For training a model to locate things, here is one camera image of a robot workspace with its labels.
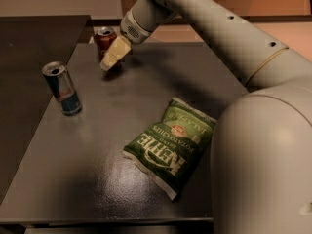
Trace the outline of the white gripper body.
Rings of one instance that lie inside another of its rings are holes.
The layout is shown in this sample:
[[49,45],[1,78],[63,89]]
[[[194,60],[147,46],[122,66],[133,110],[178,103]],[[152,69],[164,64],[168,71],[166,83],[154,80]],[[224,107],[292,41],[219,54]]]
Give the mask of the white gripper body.
[[171,9],[155,0],[137,0],[125,14],[120,32],[132,44],[141,44],[161,25],[176,16]]

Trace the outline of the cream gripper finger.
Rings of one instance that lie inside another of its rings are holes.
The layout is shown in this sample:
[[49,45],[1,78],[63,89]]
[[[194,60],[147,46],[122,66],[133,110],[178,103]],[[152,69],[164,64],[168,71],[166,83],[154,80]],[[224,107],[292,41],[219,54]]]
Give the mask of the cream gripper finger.
[[131,42],[125,36],[118,36],[109,46],[105,52],[102,61],[100,62],[100,68],[104,71],[108,71],[115,64],[118,63],[132,48]]

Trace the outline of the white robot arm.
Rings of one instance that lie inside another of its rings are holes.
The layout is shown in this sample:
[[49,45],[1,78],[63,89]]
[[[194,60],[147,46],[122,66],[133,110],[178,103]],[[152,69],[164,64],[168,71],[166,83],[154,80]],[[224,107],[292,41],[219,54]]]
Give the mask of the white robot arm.
[[249,91],[214,129],[214,234],[312,234],[311,62],[213,0],[137,0],[102,68],[175,15]]

